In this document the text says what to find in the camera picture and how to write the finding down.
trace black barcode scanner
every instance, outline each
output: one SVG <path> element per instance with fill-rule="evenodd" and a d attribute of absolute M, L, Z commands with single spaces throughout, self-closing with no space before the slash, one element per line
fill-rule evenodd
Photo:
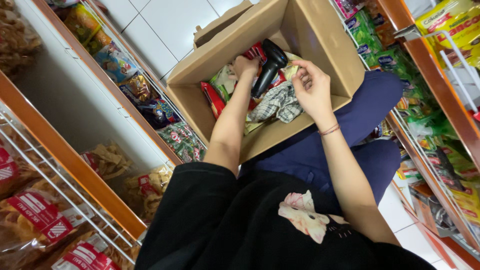
<path fill-rule="evenodd" d="M 288 59 L 282 49 L 269 39 L 265 39 L 262 44 L 267 61 L 262 66 L 262 72 L 257 82 L 252 88 L 252 97 L 259 98 L 268 89 L 278 70 L 288 64 Z"/>

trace sleeve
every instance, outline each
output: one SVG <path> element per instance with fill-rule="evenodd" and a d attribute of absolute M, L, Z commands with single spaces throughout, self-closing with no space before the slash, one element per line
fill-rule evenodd
<path fill-rule="evenodd" d="M 227 168 L 179 165 L 155 213 L 135 269 L 188 269 L 208 244 L 239 191 Z"/>
<path fill-rule="evenodd" d="M 435 270 L 420 256 L 393 244 L 374 243 L 374 252 L 383 269 Z"/>

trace checkered cloth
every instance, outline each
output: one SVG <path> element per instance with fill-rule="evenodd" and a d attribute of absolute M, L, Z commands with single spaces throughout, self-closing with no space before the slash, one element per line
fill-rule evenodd
<path fill-rule="evenodd" d="M 262 102 L 248 115 L 253 123 L 266 120 L 276 113 L 276 117 L 284 123 L 290 123 L 303 112 L 292 82 L 286 81 L 270 89 Z"/>

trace red string bracelet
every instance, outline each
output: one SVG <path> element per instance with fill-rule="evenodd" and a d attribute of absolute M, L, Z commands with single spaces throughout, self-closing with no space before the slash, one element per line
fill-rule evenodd
<path fill-rule="evenodd" d="M 333 132 L 335 132 L 335 131 L 337 131 L 337 130 L 339 130 L 339 129 L 340 129 L 340 125 L 339 125 L 339 124 L 335 124 L 333 127 L 327 129 L 327 130 L 324 131 L 324 132 L 320 132 L 320 130 L 319 130 L 319 131 L 318 131 L 318 134 L 320 134 L 320 136 L 325 136 L 325 135 L 328 135 L 328 134 L 330 134 L 330 133 L 333 133 Z"/>

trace navy blue pants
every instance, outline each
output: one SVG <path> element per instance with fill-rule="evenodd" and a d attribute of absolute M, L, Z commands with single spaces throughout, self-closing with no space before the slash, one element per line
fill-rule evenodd
<path fill-rule="evenodd" d="M 387 72 L 365 72 L 352 101 L 335 112 L 345 140 L 372 187 L 377 204 L 400 167 L 395 142 L 376 140 L 355 146 L 367 137 L 400 101 L 403 84 Z M 312 125 L 265 153 L 242 164 L 240 174 L 259 169 L 284 172 L 318 187 L 336 199 L 322 140 Z"/>

